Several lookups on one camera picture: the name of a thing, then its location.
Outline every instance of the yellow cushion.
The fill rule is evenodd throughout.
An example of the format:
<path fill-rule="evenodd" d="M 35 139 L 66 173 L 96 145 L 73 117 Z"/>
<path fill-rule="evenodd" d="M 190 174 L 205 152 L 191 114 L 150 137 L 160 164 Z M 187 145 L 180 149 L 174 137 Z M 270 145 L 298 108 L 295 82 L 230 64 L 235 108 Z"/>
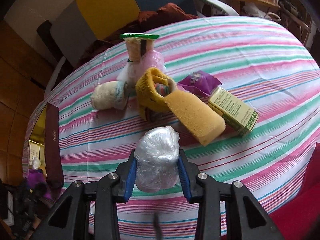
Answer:
<path fill-rule="evenodd" d="M 135 0 L 76 0 L 78 8 L 98 40 L 137 19 Z"/>

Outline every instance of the yellow cloth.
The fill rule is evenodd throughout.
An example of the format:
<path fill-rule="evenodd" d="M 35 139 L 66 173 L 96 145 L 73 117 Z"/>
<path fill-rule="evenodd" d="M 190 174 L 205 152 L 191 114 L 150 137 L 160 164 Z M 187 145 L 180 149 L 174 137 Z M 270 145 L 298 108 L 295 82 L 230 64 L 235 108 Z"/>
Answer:
<path fill-rule="evenodd" d="M 98 40 L 137 19 L 135 0 L 76 0 L 79 11 Z"/>
<path fill-rule="evenodd" d="M 135 86 L 139 103 L 139 114 L 145 121 L 147 120 L 145 115 L 146 107 L 155 112 L 163 113 L 170 111 L 164 101 L 164 97 L 156 91 L 155 83 L 169 86 L 171 92 L 177 88 L 173 79 L 163 74 L 159 69 L 152 67 L 146 70 Z"/>

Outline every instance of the brown box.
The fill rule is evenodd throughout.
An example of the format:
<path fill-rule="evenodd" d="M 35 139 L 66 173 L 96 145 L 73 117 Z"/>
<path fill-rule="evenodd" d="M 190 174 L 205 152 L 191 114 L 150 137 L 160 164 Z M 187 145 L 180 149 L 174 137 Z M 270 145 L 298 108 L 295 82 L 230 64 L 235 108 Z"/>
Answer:
<path fill-rule="evenodd" d="M 62 188 L 64 184 L 59 149 L 58 119 L 59 108 L 47 103 L 42 110 L 29 139 L 29 146 L 30 143 L 33 143 L 40 147 L 40 169 L 43 170 L 43 174 L 46 177 L 46 181 L 51 191 Z M 28 153 L 28 163 L 29 168 L 32 168 L 29 160 L 30 151 Z"/>

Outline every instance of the striped tablecloth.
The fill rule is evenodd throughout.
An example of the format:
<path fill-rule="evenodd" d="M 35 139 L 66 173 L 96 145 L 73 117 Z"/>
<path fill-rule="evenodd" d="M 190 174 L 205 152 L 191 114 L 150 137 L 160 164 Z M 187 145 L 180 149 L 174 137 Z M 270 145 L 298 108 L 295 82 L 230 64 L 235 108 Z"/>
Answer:
<path fill-rule="evenodd" d="M 155 30 L 156 50 L 176 82 L 203 70 L 222 87 L 256 109 L 259 120 L 244 138 L 231 129 L 207 147 L 197 143 L 173 114 L 157 123 L 138 115 L 134 96 L 125 111 L 96 111 L 90 95 L 98 84 L 116 80 L 127 62 L 124 43 L 106 50 L 61 82 L 32 114 L 23 167 L 27 176 L 28 137 L 46 102 L 59 107 L 60 154 L 64 189 L 74 180 L 97 181 L 127 160 L 142 135 L 171 125 L 180 133 L 188 159 L 218 181 L 239 179 L 267 212 L 298 192 L 306 165 L 320 140 L 320 71 L 309 52 L 277 23 L 253 17 L 210 17 Z M 121 239 L 153 238 L 152 216 L 160 212 L 165 239 L 194 236 L 196 204 L 188 204 L 180 183 L 155 194 L 134 187 L 127 204 L 117 206 Z M 94 203 L 90 231 L 93 231 Z M 221 203 L 221 231 L 226 231 Z"/>

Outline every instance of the blue gripper pad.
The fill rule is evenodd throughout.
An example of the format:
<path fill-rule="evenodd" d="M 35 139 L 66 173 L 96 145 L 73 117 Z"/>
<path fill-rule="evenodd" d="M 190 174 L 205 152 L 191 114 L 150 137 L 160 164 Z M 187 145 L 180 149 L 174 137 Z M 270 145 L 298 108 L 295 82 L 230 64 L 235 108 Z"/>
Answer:
<path fill-rule="evenodd" d="M 189 202 L 191 199 L 190 180 L 187 175 L 186 169 L 183 165 L 183 161 L 181 159 L 181 156 L 179 156 L 177 166 L 178 166 L 179 179 L 180 179 L 183 195 L 187 199 L 187 201 Z"/>
<path fill-rule="evenodd" d="M 136 169 L 137 169 L 137 160 L 136 158 L 134 158 L 128 173 L 126 184 L 125 184 L 124 199 L 126 201 L 128 201 L 129 198 L 132 196 L 134 183 L 136 181 Z"/>

